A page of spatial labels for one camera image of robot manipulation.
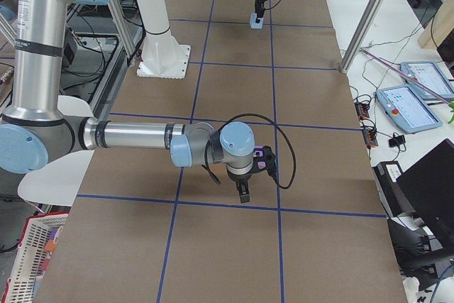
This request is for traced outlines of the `light blue block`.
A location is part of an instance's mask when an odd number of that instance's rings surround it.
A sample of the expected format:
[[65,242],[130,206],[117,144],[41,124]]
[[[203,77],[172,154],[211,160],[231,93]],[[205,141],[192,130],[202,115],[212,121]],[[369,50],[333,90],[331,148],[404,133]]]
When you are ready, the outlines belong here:
[[256,13],[251,13],[250,15],[250,28],[251,29],[262,29],[263,27],[263,17],[258,17]]

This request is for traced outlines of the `orange terminal board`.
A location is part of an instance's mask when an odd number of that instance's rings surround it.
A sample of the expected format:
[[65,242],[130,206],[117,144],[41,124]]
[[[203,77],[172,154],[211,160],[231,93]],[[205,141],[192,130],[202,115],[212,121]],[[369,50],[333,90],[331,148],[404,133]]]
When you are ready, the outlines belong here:
[[377,128],[375,123],[370,119],[370,104],[366,101],[355,101],[354,105],[366,147],[368,149],[377,147]]

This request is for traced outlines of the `near teach pendant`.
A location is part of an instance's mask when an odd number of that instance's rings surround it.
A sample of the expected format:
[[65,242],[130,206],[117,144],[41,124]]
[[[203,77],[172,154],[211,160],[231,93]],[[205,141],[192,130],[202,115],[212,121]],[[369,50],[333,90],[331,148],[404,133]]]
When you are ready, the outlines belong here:
[[378,89],[376,96],[386,114],[405,133],[442,126],[437,115],[409,85]]

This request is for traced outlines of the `teach pendant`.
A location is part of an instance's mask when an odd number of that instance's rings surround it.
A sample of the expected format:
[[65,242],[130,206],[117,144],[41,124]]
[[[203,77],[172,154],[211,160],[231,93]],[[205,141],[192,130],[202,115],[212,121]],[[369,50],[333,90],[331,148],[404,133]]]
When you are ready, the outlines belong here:
[[400,70],[443,98],[453,100],[453,83],[435,62],[401,62]]
[[378,89],[376,96],[386,114],[405,133],[442,126],[437,115],[409,85]]

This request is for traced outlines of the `far teach pendant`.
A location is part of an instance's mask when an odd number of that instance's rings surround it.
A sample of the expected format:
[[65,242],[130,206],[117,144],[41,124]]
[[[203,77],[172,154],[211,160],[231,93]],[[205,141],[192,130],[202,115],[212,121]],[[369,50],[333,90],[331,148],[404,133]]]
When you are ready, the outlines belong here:
[[401,62],[400,70],[443,98],[453,100],[453,83],[435,62]]

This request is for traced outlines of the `black laptop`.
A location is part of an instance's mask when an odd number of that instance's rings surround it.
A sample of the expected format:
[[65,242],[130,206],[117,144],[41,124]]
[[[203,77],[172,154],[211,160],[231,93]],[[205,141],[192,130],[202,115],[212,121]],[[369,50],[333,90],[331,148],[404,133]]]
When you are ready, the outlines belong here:
[[397,178],[415,212],[444,247],[453,246],[453,142],[446,138]]

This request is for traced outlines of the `reacher grabber stick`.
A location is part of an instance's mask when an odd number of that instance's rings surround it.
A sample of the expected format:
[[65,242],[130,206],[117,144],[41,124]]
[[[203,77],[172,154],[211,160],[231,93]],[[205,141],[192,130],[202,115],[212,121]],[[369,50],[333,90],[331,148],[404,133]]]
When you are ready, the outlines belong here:
[[395,67],[364,48],[360,51],[396,72],[423,100],[446,104],[453,113],[453,83],[435,62],[401,62],[398,67]]

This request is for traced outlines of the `white perforated basket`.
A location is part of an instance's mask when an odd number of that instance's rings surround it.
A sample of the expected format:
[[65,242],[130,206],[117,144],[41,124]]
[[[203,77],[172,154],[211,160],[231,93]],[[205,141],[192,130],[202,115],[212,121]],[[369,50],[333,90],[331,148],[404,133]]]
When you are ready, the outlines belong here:
[[67,217],[67,212],[55,212],[27,218],[2,302],[33,301],[50,260],[50,251],[45,247]]

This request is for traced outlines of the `aluminium frame post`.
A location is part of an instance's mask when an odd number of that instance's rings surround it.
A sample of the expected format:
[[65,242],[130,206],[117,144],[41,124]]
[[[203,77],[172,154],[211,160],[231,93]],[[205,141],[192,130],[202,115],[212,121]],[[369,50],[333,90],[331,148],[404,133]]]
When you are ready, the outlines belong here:
[[380,6],[384,0],[369,0],[365,10],[362,13],[360,21],[358,23],[357,28],[353,34],[353,37],[350,40],[350,43],[347,47],[345,55],[340,63],[340,71],[344,74],[348,72],[350,66],[355,59],[356,54],[358,53],[362,42],[365,39],[367,32],[372,25],[372,22],[377,15]]

